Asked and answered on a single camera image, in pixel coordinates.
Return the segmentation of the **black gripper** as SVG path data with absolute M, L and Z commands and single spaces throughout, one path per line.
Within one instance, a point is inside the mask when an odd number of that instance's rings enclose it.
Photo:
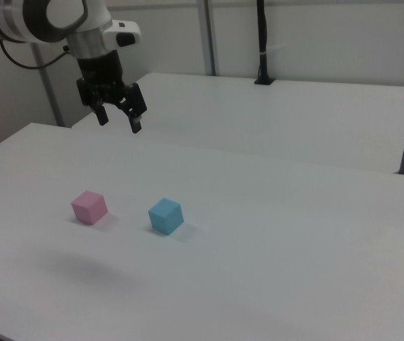
M 147 111 L 145 99 L 135 82 L 125 85 L 123 68 L 117 50 L 97 58 L 77 59 L 82 77 L 77 88 L 82 104 L 93 107 L 95 103 L 116 105 L 129 119 L 131 130 L 137 134 L 141 130 L 141 116 Z M 103 105 L 96 106 L 94 113 L 100 126 L 109 122 Z

